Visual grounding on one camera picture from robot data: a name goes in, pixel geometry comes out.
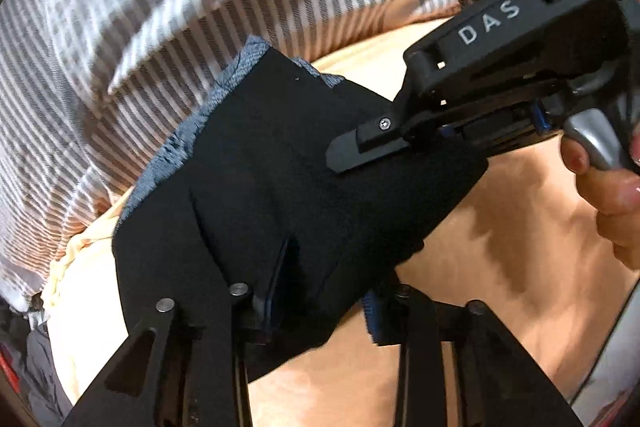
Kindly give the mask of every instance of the folded black cloth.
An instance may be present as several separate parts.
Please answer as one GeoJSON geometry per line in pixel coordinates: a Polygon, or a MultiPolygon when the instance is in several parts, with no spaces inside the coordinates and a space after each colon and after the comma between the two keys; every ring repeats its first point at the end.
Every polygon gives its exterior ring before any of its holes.
{"type": "Polygon", "coordinates": [[[268,285],[287,237],[300,248],[295,294],[273,342],[249,353],[252,379],[324,343],[486,169],[482,155],[445,140],[337,175],[326,167],[331,140],[390,102],[261,42],[243,53],[212,93],[215,103],[149,165],[113,239],[129,331],[164,297],[203,331],[194,355],[207,368],[191,375],[200,391],[228,385],[228,367],[210,355],[230,343],[228,286],[268,285]]]}

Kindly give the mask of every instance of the fingernail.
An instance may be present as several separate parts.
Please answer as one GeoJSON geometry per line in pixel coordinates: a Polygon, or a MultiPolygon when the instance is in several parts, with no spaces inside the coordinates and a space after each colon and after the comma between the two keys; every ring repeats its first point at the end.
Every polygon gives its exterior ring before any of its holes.
{"type": "Polygon", "coordinates": [[[620,198],[627,210],[632,211],[640,208],[640,179],[629,180],[622,185],[620,198]]]}
{"type": "Polygon", "coordinates": [[[587,158],[582,154],[572,154],[567,158],[566,166],[574,174],[582,174],[587,168],[587,158]]]}

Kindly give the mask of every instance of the blue denim fabric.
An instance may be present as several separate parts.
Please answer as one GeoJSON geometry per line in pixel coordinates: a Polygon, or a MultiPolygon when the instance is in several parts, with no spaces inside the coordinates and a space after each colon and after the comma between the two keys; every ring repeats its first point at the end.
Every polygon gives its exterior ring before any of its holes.
{"type": "MultiPolygon", "coordinates": [[[[169,179],[175,171],[184,165],[193,154],[193,144],[206,125],[211,112],[238,87],[269,48],[270,45],[264,39],[249,36],[244,48],[216,79],[216,85],[209,91],[207,100],[176,128],[146,166],[120,214],[119,223],[127,219],[127,216],[161,182],[169,179]]],[[[321,78],[329,87],[335,87],[344,80],[343,76],[319,73],[311,64],[301,58],[294,58],[292,61],[301,68],[305,68],[313,76],[321,78]]]]}

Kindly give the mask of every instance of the gray cloth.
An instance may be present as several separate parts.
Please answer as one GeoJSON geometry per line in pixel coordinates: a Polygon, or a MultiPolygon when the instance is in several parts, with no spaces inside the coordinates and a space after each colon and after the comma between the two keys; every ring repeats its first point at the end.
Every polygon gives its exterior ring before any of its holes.
{"type": "Polygon", "coordinates": [[[60,427],[72,409],[53,364],[47,325],[27,336],[26,354],[9,349],[20,391],[40,427],[60,427]]]}
{"type": "Polygon", "coordinates": [[[31,307],[26,312],[27,320],[31,330],[36,329],[39,325],[49,320],[49,314],[44,309],[44,303],[40,294],[33,296],[31,299],[31,307]]]}
{"type": "Polygon", "coordinates": [[[456,0],[4,0],[0,294],[26,310],[70,237],[135,184],[248,35],[315,60],[456,0]]]}

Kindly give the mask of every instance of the person's hand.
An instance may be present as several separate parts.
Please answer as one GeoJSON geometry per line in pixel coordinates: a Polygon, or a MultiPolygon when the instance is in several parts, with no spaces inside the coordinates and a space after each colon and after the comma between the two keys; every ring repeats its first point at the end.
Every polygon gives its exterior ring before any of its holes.
{"type": "MultiPolygon", "coordinates": [[[[640,176],[626,169],[599,171],[590,166],[587,151],[578,142],[562,138],[564,165],[575,173],[578,194],[598,214],[598,233],[613,243],[616,258],[631,269],[640,269],[640,176]]],[[[640,132],[629,148],[640,164],[640,132]]]]}

